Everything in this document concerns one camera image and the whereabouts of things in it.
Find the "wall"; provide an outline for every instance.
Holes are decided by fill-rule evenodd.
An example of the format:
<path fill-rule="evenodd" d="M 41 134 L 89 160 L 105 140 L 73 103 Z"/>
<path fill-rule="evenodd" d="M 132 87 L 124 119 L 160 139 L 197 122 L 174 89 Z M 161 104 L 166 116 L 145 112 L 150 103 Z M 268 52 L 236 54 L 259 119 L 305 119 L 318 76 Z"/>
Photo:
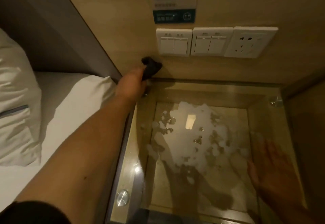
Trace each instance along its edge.
<path fill-rule="evenodd" d="M 150 0 L 71 0 L 122 74 L 144 56 L 160 59 L 157 77 L 289 84 L 325 66 L 325 0 L 198 0 L 196 23 L 165 28 L 278 26 L 257 60 L 160 57 Z"/>
<path fill-rule="evenodd" d="M 34 70 L 120 78 L 70 0 L 0 0 L 0 27 L 17 41 Z"/>
<path fill-rule="evenodd" d="M 287 101 L 292 139 L 311 211 L 325 218 L 325 81 Z"/>

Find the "switch button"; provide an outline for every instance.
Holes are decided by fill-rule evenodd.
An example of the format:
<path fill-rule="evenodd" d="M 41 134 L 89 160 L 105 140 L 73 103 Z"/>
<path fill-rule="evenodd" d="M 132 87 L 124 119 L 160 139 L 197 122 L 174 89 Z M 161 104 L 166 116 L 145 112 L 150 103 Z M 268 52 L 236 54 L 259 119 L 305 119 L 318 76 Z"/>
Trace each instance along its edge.
<path fill-rule="evenodd" d="M 209 54 L 221 54 L 227 37 L 212 37 Z"/>
<path fill-rule="evenodd" d="M 175 37 L 174 38 L 174 54 L 185 55 L 187 52 L 187 38 Z"/>
<path fill-rule="evenodd" d="M 160 50 L 162 54 L 174 53 L 174 38 L 173 37 L 161 37 L 160 38 Z"/>
<path fill-rule="evenodd" d="M 195 53 L 208 53 L 211 37 L 196 37 Z"/>

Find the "white pillow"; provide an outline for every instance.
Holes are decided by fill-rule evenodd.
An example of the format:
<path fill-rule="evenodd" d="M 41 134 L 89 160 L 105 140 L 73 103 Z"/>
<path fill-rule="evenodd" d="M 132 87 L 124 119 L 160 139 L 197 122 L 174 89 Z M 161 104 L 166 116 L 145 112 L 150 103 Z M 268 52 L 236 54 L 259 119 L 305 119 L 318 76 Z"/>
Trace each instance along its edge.
<path fill-rule="evenodd" d="M 0 166 L 40 163 L 41 89 L 24 50 L 0 29 Z"/>

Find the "black sleeve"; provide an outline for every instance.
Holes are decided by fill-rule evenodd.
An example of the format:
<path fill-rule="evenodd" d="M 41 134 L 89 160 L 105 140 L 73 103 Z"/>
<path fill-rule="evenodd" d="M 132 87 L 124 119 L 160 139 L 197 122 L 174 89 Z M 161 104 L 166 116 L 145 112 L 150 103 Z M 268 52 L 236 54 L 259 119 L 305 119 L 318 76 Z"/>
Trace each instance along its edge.
<path fill-rule="evenodd" d="M 71 224 L 56 207 L 39 201 L 13 202 L 0 213 L 1 224 Z"/>

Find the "hand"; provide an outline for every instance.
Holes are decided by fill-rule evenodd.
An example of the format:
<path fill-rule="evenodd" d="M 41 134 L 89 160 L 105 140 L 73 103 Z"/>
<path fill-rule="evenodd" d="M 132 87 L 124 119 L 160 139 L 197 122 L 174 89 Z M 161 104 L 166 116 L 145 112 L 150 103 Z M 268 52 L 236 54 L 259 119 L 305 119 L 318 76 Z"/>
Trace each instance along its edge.
<path fill-rule="evenodd" d="M 273 142 L 259 145 L 258 164 L 247 162 L 247 172 L 261 198 L 277 212 L 282 206 L 303 207 L 302 191 L 290 158 Z"/>
<path fill-rule="evenodd" d="M 138 67 L 124 75 L 116 87 L 116 97 L 136 103 L 147 86 L 146 81 L 142 81 L 143 71 L 143 67 Z"/>

